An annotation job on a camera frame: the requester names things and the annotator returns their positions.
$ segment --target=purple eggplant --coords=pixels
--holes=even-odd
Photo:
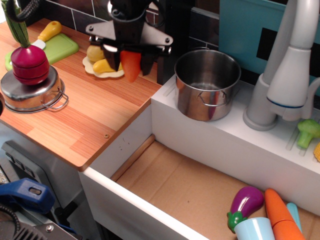
[[[235,232],[237,224],[248,219],[255,211],[264,205],[264,195],[253,186],[241,188],[235,195],[230,212],[227,213],[228,227]]]

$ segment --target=green cutting board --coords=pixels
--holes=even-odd
[[[45,42],[43,50],[51,65],[78,52],[79,46],[65,34],[59,33]],[[12,69],[12,65],[10,64],[12,52],[5,55],[5,68],[7,71]]]

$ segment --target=small plate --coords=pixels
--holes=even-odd
[[[88,74],[93,74],[96,77],[102,78],[102,79],[119,78],[125,74],[123,70],[113,71],[113,72],[102,72],[102,73],[94,72],[94,69],[93,69],[94,62],[90,61],[87,56],[82,60],[82,64],[84,65],[84,69]]]

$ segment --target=orange toy carrot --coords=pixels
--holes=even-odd
[[[124,71],[124,76],[129,82],[133,83],[141,71],[141,53],[122,51],[120,53],[120,60]]]
[[[264,201],[275,240],[306,240],[275,190],[268,188],[264,193]]]

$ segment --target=light blue cup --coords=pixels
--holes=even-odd
[[[234,228],[238,240],[275,240],[270,220],[255,217],[240,222]]]

